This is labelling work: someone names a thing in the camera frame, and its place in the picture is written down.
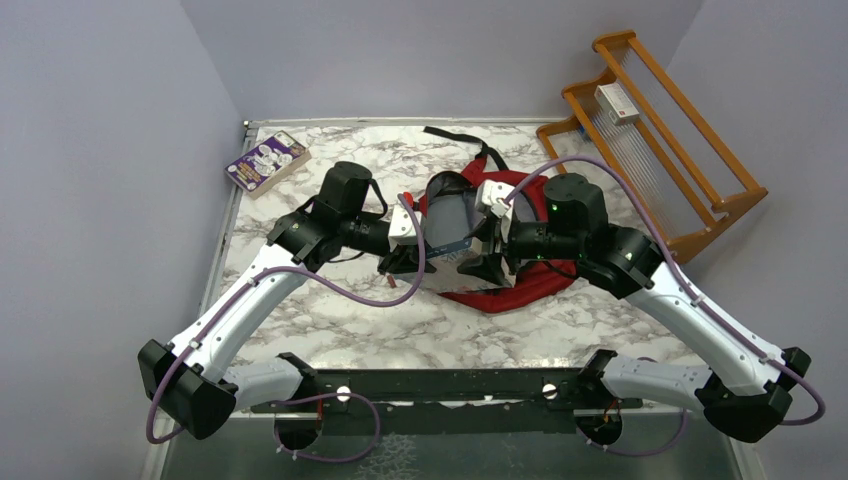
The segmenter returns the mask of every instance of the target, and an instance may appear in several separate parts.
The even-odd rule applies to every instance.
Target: gray floor
[[[616,446],[643,450],[662,445],[677,428],[674,414],[630,414]],[[726,437],[703,419],[672,450],[649,458],[622,458],[584,445],[577,435],[541,433],[387,436],[367,458],[347,465],[292,461],[277,454],[270,419],[231,419],[199,442],[181,435],[171,442],[162,475],[180,479],[741,479]],[[346,456],[365,437],[319,438],[310,451]]]

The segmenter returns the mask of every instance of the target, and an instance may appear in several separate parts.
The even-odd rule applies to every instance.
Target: red object
[[[475,187],[480,186],[484,180],[494,180],[496,182],[517,185],[518,182],[524,180],[524,177],[527,176],[526,173],[512,170],[484,172],[483,169],[486,168],[486,160],[486,155],[478,156],[461,172],[462,176],[468,179]],[[548,214],[545,208],[545,194],[542,192],[542,188],[547,181],[547,177],[539,176],[524,188],[524,194],[529,201],[533,202],[539,215],[539,221],[542,222],[548,220]],[[418,201],[421,213],[426,216],[426,196],[422,196]],[[568,274],[576,275],[577,273],[577,269],[572,261],[551,260],[550,263]],[[572,283],[574,283],[573,279],[563,277],[539,262],[519,272],[515,286],[512,288],[501,288],[475,293],[441,293],[440,295],[463,305],[476,308],[477,310],[487,313],[500,313],[523,307],[540,298],[553,295],[560,290],[568,288]]]

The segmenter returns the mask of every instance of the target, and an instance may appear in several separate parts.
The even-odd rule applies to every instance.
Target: white marble tabletop
[[[513,170],[529,172],[548,160],[536,125],[448,126],[484,139]],[[279,128],[264,127],[259,141]],[[427,135],[422,126],[285,127],[306,144],[313,159],[257,200],[243,196],[226,256],[222,292],[250,265],[274,221],[315,194],[326,171],[345,160],[369,168],[391,203],[402,191],[421,195],[427,180],[461,170],[479,148]],[[560,153],[597,156],[591,144],[561,136]],[[615,181],[601,170],[569,168],[605,192],[610,221],[641,226]],[[369,194],[371,211],[379,203]],[[351,255],[343,251],[342,256]],[[370,298],[400,296],[376,270],[377,259],[325,265],[319,273]],[[282,302],[240,350],[235,363],[294,352],[314,367],[474,368],[580,366],[598,348],[659,361],[700,363],[697,356],[646,314],[583,280],[551,297],[512,312],[489,315],[420,291],[408,302],[379,309],[359,305],[322,285],[307,282]]]

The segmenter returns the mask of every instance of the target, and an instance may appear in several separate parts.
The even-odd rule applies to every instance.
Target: wall
[[[0,478],[137,478],[241,118],[175,0],[0,6]]]
[[[706,0],[671,76],[770,190],[687,270],[740,321],[813,357],[824,420],[759,449],[770,479],[842,478],[848,412],[848,4]],[[812,412],[795,392],[794,418]]]
[[[566,116],[598,35],[666,64],[702,0],[182,0],[245,118]]]

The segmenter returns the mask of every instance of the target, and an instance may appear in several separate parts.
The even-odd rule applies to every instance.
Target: wooden dish rack
[[[607,164],[647,206],[677,262],[686,263],[768,191],[742,166],[632,30],[601,36],[592,48],[606,62],[606,69],[594,80],[565,87],[562,96],[574,115],[544,125],[536,134],[548,155],[558,158],[550,137],[582,127],[581,134],[588,136]],[[598,85],[615,82],[640,111],[639,119],[632,124],[612,125],[594,98]],[[711,175],[704,173],[705,166]],[[565,172],[562,165],[559,170]],[[724,180],[719,182],[723,188],[713,185],[708,177]]]

